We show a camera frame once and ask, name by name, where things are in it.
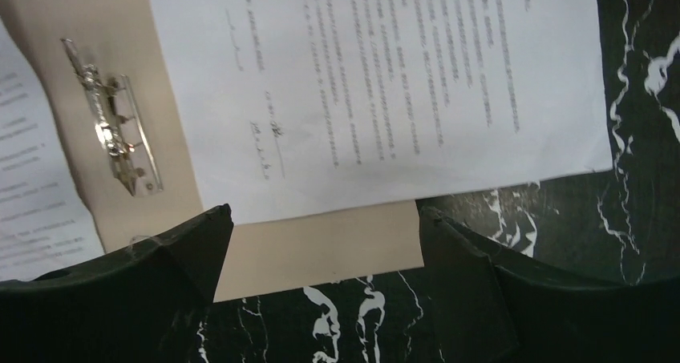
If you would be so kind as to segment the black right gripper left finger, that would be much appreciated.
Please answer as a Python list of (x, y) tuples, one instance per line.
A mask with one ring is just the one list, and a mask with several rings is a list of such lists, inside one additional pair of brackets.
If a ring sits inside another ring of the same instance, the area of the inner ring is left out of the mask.
[(187, 361), (233, 228), (223, 204), (93, 260), (2, 282), (2, 361)]

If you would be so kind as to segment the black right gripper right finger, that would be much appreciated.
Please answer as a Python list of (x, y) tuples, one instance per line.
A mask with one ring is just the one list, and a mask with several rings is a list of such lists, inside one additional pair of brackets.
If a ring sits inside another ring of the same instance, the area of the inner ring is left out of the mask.
[(676, 362), (679, 279), (615, 284), (555, 268), (419, 211), (434, 324), (450, 362)]

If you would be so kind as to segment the printed white paper sheet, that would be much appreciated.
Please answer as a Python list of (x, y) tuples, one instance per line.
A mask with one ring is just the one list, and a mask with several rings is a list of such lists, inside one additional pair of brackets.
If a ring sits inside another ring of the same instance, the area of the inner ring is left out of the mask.
[(32, 66), (1, 28), (1, 279), (33, 280), (104, 254)]

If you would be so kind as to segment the silver folder clip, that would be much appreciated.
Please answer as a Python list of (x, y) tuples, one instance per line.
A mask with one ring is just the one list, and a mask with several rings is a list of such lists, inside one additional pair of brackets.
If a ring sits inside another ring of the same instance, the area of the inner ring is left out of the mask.
[(162, 192), (163, 181), (144, 131), (130, 78), (122, 74), (101, 74), (91, 59), (79, 53), (73, 40), (63, 38), (61, 43), (83, 88), (113, 177), (133, 197)]

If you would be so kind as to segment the beige paper folder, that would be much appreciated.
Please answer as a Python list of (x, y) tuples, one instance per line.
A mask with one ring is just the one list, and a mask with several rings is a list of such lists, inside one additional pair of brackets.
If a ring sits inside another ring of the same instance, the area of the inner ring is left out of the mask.
[[(202, 212), (148, 0), (1, 0), (1, 18), (41, 79), (79, 196), (107, 251)], [(162, 192), (135, 198), (112, 176), (63, 38), (101, 71), (131, 79)], [(215, 299), (420, 267), (418, 231), (414, 201), (238, 226)]]

